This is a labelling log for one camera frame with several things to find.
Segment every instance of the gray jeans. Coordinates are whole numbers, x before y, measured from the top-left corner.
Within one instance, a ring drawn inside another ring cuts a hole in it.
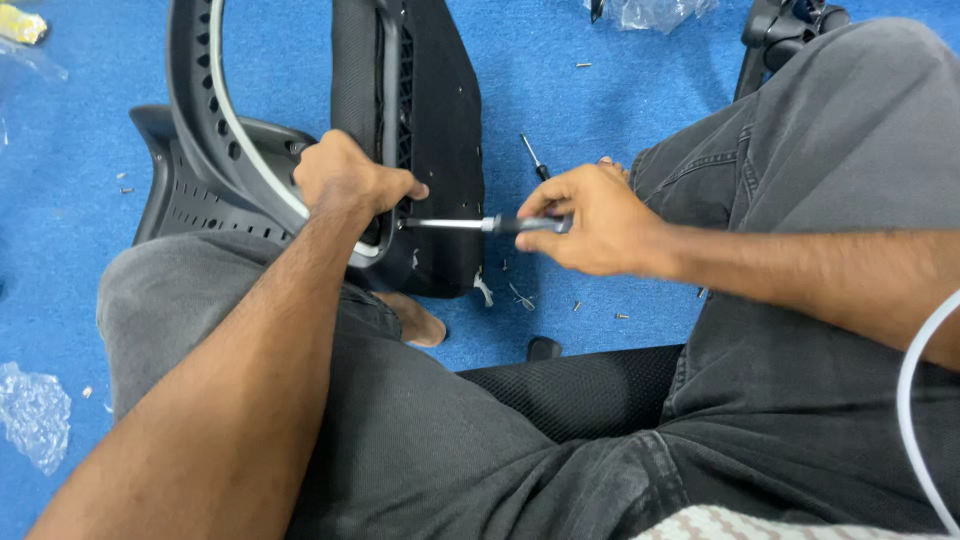
[[[642,152],[633,184],[666,220],[714,229],[957,228],[958,141],[957,59],[925,27],[881,20],[818,38],[759,93]],[[117,418],[277,249],[197,233],[117,258],[98,308]],[[396,316],[345,286],[329,404],[287,536],[627,537],[692,503],[937,530],[897,432],[900,359],[796,312],[711,293],[659,428],[557,445],[400,343]],[[921,447],[956,509],[960,378],[924,365],[918,381]]]

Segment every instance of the blue floor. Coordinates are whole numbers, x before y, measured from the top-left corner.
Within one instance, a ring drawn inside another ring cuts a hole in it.
[[[487,211],[516,210],[537,184],[521,131],[558,173],[604,155],[629,162],[727,105],[750,2],[719,2],[665,37],[590,26],[580,0],[448,0],[483,93]],[[843,3],[856,20],[912,16],[952,45],[960,42],[953,2]],[[55,374],[73,398],[67,458],[51,478],[0,441],[0,538],[22,536],[110,426],[96,287],[109,261],[130,245],[150,188],[151,161],[127,110],[167,102],[166,4],[28,4],[55,25],[45,50],[69,70],[65,84],[0,57],[0,115],[10,141],[0,147],[0,362]],[[314,135],[326,129],[327,4],[229,3],[225,63],[242,114]],[[587,61],[593,66],[574,68]],[[127,176],[117,179],[119,173]],[[122,195],[121,187],[135,192]],[[517,254],[509,240],[488,246],[494,307],[484,308],[478,293],[424,302],[449,326],[449,339],[432,354],[453,370],[520,361],[538,334],[559,339],[567,354],[679,343],[700,308],[688,285],[589,278]],[[534,297],[535,311],[514,303],[508,280]],[[583,306],[573,312],[577,301]],[[630,319],[614,319],[617,312]],[[93,394],[84,399],[88,385]]]

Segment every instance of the white cable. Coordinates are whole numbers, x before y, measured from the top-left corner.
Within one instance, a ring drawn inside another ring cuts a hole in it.
[[[900,378],[897,381],[897,421],[900,423],[900,436],[903,438],[903,446],[906,448],[906,456],[913,466],[913,472],[920,481],[920,487],[924,490],[926,498],[930,505],[940,516],[940,521],[944,523],[950,536],[960,538],[960,527],[953,520],[947,505],[940,497],[937,486],[933,484],[930,473],[926,470],[924,455],[920,453],[920,446],[917,444],[917,435],[913,431],[913,416],[910,412],[910,388],[913,386],[913,375],[917,371],[917,364],[920,362],[920,354],[926,347],[926,342],[934,332],[940,328],[947,317],[960,307],[960,290],[954,292],[928,319],[920,331],[913,338],[910,347],[906,350],[903,357],[903,365],[900,367]]]

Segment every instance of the ventilation slot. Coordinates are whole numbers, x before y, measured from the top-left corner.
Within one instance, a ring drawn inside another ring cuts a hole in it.
[[[397,95],[399,122],[396,130],[396,166],[413,168],[414,135],[410,131],[414,108],[414,37],[400,29],[400,88]]]

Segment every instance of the right hand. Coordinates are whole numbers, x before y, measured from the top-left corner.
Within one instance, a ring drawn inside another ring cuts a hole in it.
[[[663,246],[670,226],[637,199],[612,163],[581,165],[558,175],[530,195],[516,217],[573,213],[569,233],[522,233],[520,251],[539,251],[566,268],[595,276],[637,274],[666,277]]]

